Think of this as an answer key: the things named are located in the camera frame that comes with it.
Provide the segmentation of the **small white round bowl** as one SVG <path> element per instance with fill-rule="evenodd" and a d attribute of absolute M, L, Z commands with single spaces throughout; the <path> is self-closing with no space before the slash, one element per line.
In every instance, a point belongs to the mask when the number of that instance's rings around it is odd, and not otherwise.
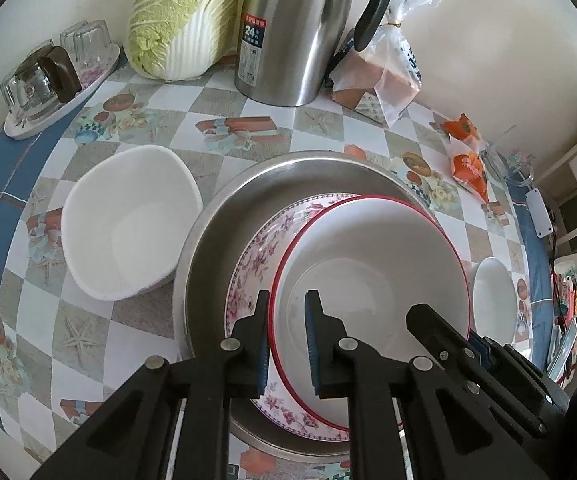
<path fill-rule="evenodd" d="M 498 344 L 511 344 L 517 328 L 517 295 L 501 261 L 488 257 L 476 266 L 471 296 L 475 333 Z"/>

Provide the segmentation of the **strawberry pattern bowl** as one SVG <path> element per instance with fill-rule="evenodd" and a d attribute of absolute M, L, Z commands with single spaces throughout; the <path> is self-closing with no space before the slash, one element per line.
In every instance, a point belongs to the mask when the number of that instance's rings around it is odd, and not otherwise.
<path fill-rule="evenodd" d="M 310 376 L 305 297 L 317 290 L 325 314 L 382 356 L 407 362 L 424 349 L 406 327 L 428 304 L 461 335 L 470 328 L 467 274 L 440 226 L 392 197 L 363 195 L 325 207 L 288 245 L 269 304 L 269 342 L 283 385 L 317 422 L 348 427 L 343 399 L 317 398 Z"/>

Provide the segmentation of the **large stainless steel basin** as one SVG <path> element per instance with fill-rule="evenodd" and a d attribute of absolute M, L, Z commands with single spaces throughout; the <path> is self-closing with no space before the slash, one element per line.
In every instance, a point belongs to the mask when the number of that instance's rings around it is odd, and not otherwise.
<path fill-rule="evenodd" d="M 174 280 L 174 333 L 182 359 L 230 335 L 272 286 L 284 250 L 308 219 L 342 198 L 391 196 L 427 206 L 395 174 L 357 157 L 296 152 L 248 168 L 217 192 L 197 218 Z M 325 464 L 347 460 L 346 432 L 300 408 L 274 367 L 259 401 L 233 400 L 231 431 L 283 460 Z"/>

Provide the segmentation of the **white squarish bowl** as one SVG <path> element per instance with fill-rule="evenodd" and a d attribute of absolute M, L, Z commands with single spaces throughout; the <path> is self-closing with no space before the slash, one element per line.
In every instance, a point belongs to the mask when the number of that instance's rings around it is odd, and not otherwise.
<path fill-rule="evenodd" d="M 204 208 L 190 169 L 170 148 L 142 145 L 81 177 L 61 215 L 65 260 L 90 297 L 118 301 L 170 278 Z"/>

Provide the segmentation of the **white power strip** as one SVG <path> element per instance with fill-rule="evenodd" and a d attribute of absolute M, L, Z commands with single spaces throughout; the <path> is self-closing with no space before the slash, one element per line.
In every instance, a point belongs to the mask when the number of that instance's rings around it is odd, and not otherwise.
<path fill-rule="evenodd" d="M 552 220 L 539 189 L 531 188 L 525 195 L 525 202 L 531 215 L 536 235 L 539 238 L 551 235 L 553 233 Z"/>

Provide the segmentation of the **orange snack packet front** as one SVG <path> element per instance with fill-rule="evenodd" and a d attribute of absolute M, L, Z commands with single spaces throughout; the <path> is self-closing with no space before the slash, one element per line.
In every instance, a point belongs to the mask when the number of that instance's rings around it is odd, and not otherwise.
<path fill-rule="evenodd" d="M 459 185 L 479 196 L 485 204 L 489 203 L 488 186 L 484 165 L 475 152 L 468 151 L 450 158 L 451 173 Z"/>

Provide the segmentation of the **orange snack packet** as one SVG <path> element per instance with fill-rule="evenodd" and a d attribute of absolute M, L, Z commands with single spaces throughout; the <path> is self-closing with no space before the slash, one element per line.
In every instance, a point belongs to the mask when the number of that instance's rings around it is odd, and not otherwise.
<path fill-rule="evenodd" d="M 459 185 L 479 196 L 485 204 L 489 203 L 488 186 L 484 165 L 475 152 L 468 151 L 450 158 L 451 173 Z"/>
<path fill-rule="evenodd" d="M 467 145 L 473 151 L 479 151 L 483 145 L 483 138 L 473 122 L 462 113 L 457 120 L 446 120 L 441 128 L 453 139 Z"/>

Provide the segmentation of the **clear glass mug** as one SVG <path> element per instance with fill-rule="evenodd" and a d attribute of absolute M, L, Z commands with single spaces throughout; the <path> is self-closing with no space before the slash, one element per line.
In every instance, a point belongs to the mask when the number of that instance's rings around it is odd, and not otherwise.
<path fill-rule="evenodd" d="M 486 171 L 500 183 L 511 183 L 515 186 L 530 186 L 535 179 L 535 169 L 531 164 L 531 156 L 520 151 L 503 153 L 499 145 L 503 138 L 512 132 L 517 125 L 512 125 L 503 131 L 494 141 L 486 141 L 479 156 Z"/>

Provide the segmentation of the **orange snack packet rear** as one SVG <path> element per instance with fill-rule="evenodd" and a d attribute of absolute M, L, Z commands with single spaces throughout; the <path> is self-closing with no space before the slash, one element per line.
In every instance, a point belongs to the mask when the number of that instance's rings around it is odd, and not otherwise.
<path fill-rule="evenodd" d="M 457 120 L 446 120 L 441 128 L 453 139 L 467 145 L 473 151 L 479 151 L 483 145 L 483 138 L 473 122 L 462 113 Z"/>

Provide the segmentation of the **bagged sliced bread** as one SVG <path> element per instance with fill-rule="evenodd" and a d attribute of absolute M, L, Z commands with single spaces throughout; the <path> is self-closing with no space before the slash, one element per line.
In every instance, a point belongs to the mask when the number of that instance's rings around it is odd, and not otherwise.
<path fill-rule="evenodd" d="M 343 47 L 343 58 L 329 79 L 334 102 L 377 122 L 395 122 L 422 88 L 422 78 L 410 44 L 401 30 L 407 15 L 441 0 L 391 0 L 366 49 Z"/>

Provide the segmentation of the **white oval tray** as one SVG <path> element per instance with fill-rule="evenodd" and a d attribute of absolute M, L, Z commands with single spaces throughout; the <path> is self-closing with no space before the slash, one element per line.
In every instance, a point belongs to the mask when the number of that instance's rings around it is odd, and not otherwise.
<path fill-rule="evenodd" d="M 110 53 L 79 77 L 64 48 L 46 44 L 32 52 L 0 84 L 8 106 L 4 133 L 25 140 L 55 124 L 98 90 L 119 55 L 118 45 L 111 44 Z"/>

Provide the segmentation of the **stainless steel thermos jug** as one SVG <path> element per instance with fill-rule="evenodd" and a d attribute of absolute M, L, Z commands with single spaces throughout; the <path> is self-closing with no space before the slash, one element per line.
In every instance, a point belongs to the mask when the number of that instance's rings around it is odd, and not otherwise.
<path fill-rule="evenodd" d="M 349 12 L 351 0 L 244 0 L 238 91 L 273 106 L 313 102 Z"/>

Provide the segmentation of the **upturned glass cup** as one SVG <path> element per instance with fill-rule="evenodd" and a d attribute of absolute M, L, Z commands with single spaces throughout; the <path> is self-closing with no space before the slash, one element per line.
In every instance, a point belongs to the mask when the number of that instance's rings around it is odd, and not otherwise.
<path fill-rule="evenodd" d="M 0 84 L 3 99 L 16 124 L 28 118 L 32 89 L 15 75 L 8 75 Z"/>
<path fill-rule="evenodd" d="M 61 32 L 60 45 L 68 52 L 75 52 L 75 33 L 79 32 L 84 26 L 88 24 L 87 21 L 80 21 L 72 26 L 69 26 Z"/>
<path fill-rule="evenodd" d="M 106 21 L 96 20 L 84 23 L 72 34 L 75 58 L 83 70 L 104 66 L 110 57 L 112 39 Z"/>

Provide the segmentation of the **napa cabbage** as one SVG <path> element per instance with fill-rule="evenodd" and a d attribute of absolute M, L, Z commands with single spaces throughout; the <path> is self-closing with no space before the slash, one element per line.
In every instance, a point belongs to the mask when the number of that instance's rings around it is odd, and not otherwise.
<path fill-rule="evenodd" d="M 232 47 L 240 0 L 134 0 L 125 52 L 145 78 L 204 75 Z"/>

